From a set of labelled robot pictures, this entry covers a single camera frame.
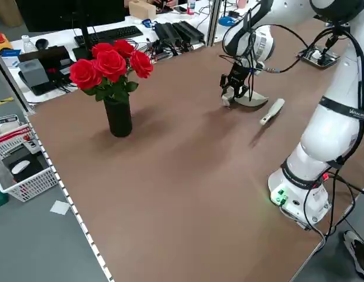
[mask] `shoe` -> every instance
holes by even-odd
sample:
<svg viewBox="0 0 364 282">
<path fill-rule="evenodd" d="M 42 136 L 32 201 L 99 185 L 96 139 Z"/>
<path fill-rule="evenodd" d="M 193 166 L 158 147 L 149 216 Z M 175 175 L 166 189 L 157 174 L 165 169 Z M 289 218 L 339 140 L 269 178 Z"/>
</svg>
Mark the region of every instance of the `shoe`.
<svg viewBox="0 0 364 282">
<path fill-rule="evenodd" d="M 364 241 L 357 236 L 356 233 L 352 231 L 346 231 L 343 235 L 344 244 L 348 249 L 350 255 L 352 255 L 354 259 L 354 264 L 356 266 L 356 272 L 358 275 L 364 279 L 364 269 L 361 265 L 364 266 L 364 258 L 360 256 L 361 252 L 358 252 L 359 249 L 364 246 Z"/>
</svg>

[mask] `table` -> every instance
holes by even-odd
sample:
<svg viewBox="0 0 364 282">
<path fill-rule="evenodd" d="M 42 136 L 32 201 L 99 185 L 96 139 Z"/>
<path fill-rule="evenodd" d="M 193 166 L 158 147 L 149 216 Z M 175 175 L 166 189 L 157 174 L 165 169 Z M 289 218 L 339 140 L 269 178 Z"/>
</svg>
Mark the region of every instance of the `table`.
<svg viewBox="0 0 364 282">
<path fill-rule="evenodd" d="M 202 7 L 205 7 L 208 5 L 209 5 L 208 0 L 198 1 L 198 2 L 196 2 L 196 11 L 199 11 Z M 227 8 L 227 11 L 233 10 L 235 8 L 236 8 L 235 6 L 231 6 L 231 7 Z M 206 8 L 203 10 L 203 12 L 208 13 L 209 9 Z M 238 12 L 244 14 L 244 9 L 240 9 L 240 10 L 238 10 Z M 155 20 L 157 22 L 159 22 L 160 24 L 164 24 L 166 22 L 188 21 L 193 26 L 197 26 L 200 22 L 202 22 L 204 20 L 203 23 L 199 26 L 199 30 L 201 32 L 203 32 L 205 35 L 207 34 L 208 27 L 209 27 L 209 17 L 207 17 L 207 15 L 205 15 L 205 14 L 200 14 L 200 15 L 195 14 L 194 16 L 189 16 L 187 14 L 177 14 L 177 12 L 172 12 L 172 13 L 168 13 L 168 14 L 158 15 Z M 151 42 L 158 39 L 156 33 L 152 29 L 144 27 L 141 24 L 141 21 L 138 18 L 135 18 L 133 16 L 126 16 L 125 20 L 123 22 L 112 23 L 109 25 L 96 26 L 95 30 L 97 32 L 100 32 L 100 31 L 106 31 L 108 29 L 122 28 L 124 26 L 130 26 L 130 25 L 136 25 L 143 33 L 142 36 L 137 36 L 137 37 L 133 38 L 133 40 L 136 40 L 140 44 L 139 47 L 145 46 L 147 38 L 149 38 L 149 40 Z M 227 27 L 218 25 L 217 32 L 216 32 L 216 37 L 217 37 L 216 41 L 222 40 L 223 34 L 225 33 L 225 31 L 227 29 L 228 29 Z M 94 30 L 91 27 L 88 28 L 88 31 L 89 31 L 89 33 L 94 33 Z M 82 35 L 81 30 L 79 28 L 77 28 L 77 26 L 76 26 L 75 30 L 67 29 L 64 31 L 53 32 L 53 33 L 49 33 L 46 35 L 34 36 L 31 38 L 31 41 L 33 43 L 35 43 L 38 39 L 45 38 L 48 40 L 49 46 L 64 45 L 66 47 L 66 49 L 68 50 L 69 56 L 71 57 L 71 59 L 75 61 L 76 58 L 75 58 L 75 55 L 72 50 L 73 50 L 73 48 L 77 47 L 77 44 L 74 41 L 74 37 L 76 35 Z M 11 44 L 14 49 L 23 49 L 22 40 L 12 41 Z M 204 45 L 202 43 L 200 43 L 200 44 L 194 45 L 193 47 L 195 49 L 198 49 L 202 46 L 204 46 Z M 10 68 L 9 70 L 10 70 L 12 76 L 14 77 L 16 83 L 19 85 L 20 90 L 23 92 L 24 97 L 26 98 L 26 100 L 29 103 L 32 103 L 32 102 L 41 103 L 41 102 L 44 102 L 44 101 L 47 101 L 47 100 L 50 100 L 50 99 L 53 99 L 55 97 L 62 96 L 65 94 L 64 91 L 56 89 L 56 90 L 50 91 L 44 95 L 35 96 L 33 94 L 33 92 L 26 86 L 26 84 L 24 84 L 23 81 L 20 79 L 20 77 L 18 75 L 19 69 Z"/>
<path fill-rule="evenodd" d="M 320 29 L 312 20 L 297 31 L 311 41 Z M 282 68 L 302 46 L 284 31 L 274 36 L 269 65 Z M 231 66 L 221 53 L 201 48 L 159 62 L 131 95 L 125 139 L 110 134 L 104 106 L 80 91 L 29 117 L 115 281 L 288 281 L 320 240 L 281 215 L 266 180 L 298 144 L 334 69 L 300 63 L 261 75 L 255 88 L 270 104 L 229 110 L 219 78 Z M 277 98 L 284 108 L 260 127 Z M 364 186 L 364 148 L 343 177 Z M 336 217 L 350 203 L 338 191 Z"/>
</svg>

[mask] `artificial rose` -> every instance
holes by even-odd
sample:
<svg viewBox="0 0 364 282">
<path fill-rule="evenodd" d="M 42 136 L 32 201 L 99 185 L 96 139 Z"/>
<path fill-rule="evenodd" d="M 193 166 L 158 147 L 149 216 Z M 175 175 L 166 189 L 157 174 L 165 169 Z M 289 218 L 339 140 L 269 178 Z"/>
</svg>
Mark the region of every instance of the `artificial rose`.
<svg viewBox="0 0 364 282">
<path fill-rule="evenodd" d="M 126 40 L 117 40 L 114 42 L 113 48 L 122 55 L 123 58 L 129 58 L 135 48 Z"/>
<path fill-rule="evenodd" d="M 92 48 L 93 57 L 97 58 L 98 53 L 100 53 L 101 51 L 110 51 L 113 49 L 113 46 L 109 43 L 98 43 Z"/>
<path fill-rule="evenodd" d="M 112 82 L 117 82 L 127 71 L 124 58 L 115 50 L 100 51 L 94 67 Z"/>
<path fill-rule="evenodd" d="M 89 89 L 102 82 L 102 76 L 94 68 L 93 61 L 80 59 L 71 66 L 70 71 L 69 78 L 81 89 Z"/>
<path fill-rule="evenodd" d="M 149 57 L 140 51 L 134 51 L 129 59 L 132 69 L 137 73 L 139 78 L 148 78 L 153 71 L 153 65 Z"/>
</svg>

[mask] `green leaf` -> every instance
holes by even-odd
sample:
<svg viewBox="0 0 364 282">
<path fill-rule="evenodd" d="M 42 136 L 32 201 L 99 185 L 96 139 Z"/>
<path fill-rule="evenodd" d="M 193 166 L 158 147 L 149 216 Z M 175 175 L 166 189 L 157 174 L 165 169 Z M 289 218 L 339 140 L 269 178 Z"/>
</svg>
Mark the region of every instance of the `green leaf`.
<svg viewBox="0 0 364 282">
<path fill-rule="evenodd" d="M 138 83 L 134 82 L 134 81 L 129 81 L 127 82 L 127 84 L 125 85 L 125 90 L 127 92 L 133 92 L 137 89 L 137 86 L 139 86 Z"/>
<path fill-rule="evenodd" d="M 125 81 L 126 81 L 125 76 L 124 75 L 121 75 L 119 77 L 119 80 L 118 80 L 117 83 L 120 84 L 120 85 L 122 85 L 122 86 L 124 86 Z"/>
<path fill-rule="evenodd" d="M 124 90 L 121 92 L 115 92 L 114 99 L 123 104 L 129 104 L 129 94 Z"/>
<path fill-rule="evenodd" d="M 93 96 L 96 94 L 96 88 L 84 89 L 83 92 L 89 96 Z"/>
<path fill-rule="evenodd" d="M 96 95 L 95 95 L 95 100 L 97 102 L 102 101 L 104 99 L 104 97 L 106 97 L 108 95 L 109 95 L 109 92 L 98 89 L 96 92 Z"/>
<path fill-rule="evenodd" d="M 105 88 L 105 85 L 108 84 L 108 80 L 106 77 L 102 77 L 102 82 L 98 85 L 99 88 Z"/>
</svg>

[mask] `blue object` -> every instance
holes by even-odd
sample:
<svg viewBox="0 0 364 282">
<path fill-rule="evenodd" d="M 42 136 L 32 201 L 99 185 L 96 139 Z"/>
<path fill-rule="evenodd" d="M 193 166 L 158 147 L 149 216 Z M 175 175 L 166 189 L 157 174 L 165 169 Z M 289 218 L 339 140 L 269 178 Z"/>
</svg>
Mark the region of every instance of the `blue object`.
<svg viewBox="0 0 364 282">
<path fill-rule="evenodd" d="M 153 28 L 155 24 L 158 24 L 156 21 L 152 22 L 151 19 L 144 19 L 141 22 L 146 28 Z"/>
<path fill-rule="evenodd" d="M 230 16 L 223 16 L 218 20 L 218 23 L 223 26 L 233 26 L 235 19 Z"/>
</svg>

